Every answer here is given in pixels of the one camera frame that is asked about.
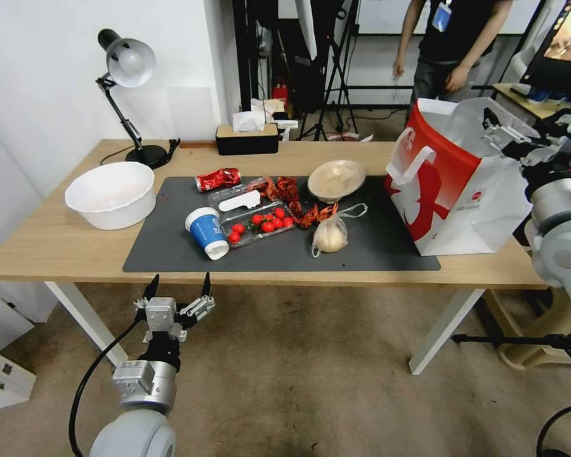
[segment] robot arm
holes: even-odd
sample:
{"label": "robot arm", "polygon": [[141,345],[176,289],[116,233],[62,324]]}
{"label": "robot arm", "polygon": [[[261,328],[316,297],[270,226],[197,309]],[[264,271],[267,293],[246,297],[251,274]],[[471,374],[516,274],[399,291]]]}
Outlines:
{"label": "robot arm", "polygon": [[[548,284],[565,288],[571,299],[571,113],[559,112],[528,138],[503,127],[495,114],[485,113],[485,137],[502,153],[520,161],[532,203],[525,235],[533,252],[532,264]],[[548,135],[563,136],[550,140]]]}
{"label": "robot arm", "polygon": [[[136,319],[148,323],[144,342],[147,350],[136,361],[116,368],[112,382],[121,392],[126,410],[99,433],[91,457],[173,457],[176,434],[167,423],[176,397],[176,374],[180,370],[180,344],[188,329],[203,319],[215,306],[209,273],[201,296],[189,305],[177,304],[170,297],[154,297],[159,276],[148,285],[141,300],[136,300]],[[82,455],[74,441],[72,449]]]}

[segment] person's hand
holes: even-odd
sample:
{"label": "person's hand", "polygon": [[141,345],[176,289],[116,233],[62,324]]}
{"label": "person's hand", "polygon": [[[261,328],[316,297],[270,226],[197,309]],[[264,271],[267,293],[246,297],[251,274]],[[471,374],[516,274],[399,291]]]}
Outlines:
{"label": "person's hand", "polygon": [[404,59],[397,56],[395,62],[393,62],[393,77],[398,79],[404,74]]}
{"label": "person's hand", "polygon": [[455,92],[455,90],[461,89],[465,82],[468,80],[469,67],[465,65],[459,65],[452,72],[450,72],[448,78],[446,78],[445,89],[448,92]]}

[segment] fire extinguisher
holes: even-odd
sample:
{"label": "fire extinguisher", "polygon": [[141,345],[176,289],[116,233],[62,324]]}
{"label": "fire extinguisher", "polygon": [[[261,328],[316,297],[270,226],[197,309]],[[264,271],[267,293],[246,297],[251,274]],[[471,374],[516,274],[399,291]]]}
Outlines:
{"label": "fire extinguisher", "polygon": [[284,83],[277,83],[273,89],[273,98],[281,100],[284,103],[284,107],[287,106],[287,86]]}

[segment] blue paper cup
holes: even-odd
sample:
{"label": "blue paper cup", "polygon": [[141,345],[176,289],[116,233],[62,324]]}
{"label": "blue paper cup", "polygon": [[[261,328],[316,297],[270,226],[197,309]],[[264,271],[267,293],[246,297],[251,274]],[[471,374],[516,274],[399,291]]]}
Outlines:
{"label": "blue paper cup", "polygon": [[210,207],[195,209],[184,223],[197,244],[212,259],[218,260],[228,252],[228,243],[218,221],[218,212]]}

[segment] bowl of food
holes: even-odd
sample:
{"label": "bowl of food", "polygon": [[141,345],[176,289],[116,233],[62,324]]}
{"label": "bowl of food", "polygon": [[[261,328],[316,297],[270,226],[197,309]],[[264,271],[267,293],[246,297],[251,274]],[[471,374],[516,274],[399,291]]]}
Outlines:
{"label": "bowl of food", "polygon": [[123,229],[152,212],[157,201],[153,184],[148,166],[115,162],[76,178],[65,191],[65,203],[99,229]]}
{"label": "bowl of food", "polygon": [[317,167],[307,186],[313,197],[332,204],[358,190],[365,179],[366,172],[358,162],[338,160]]}

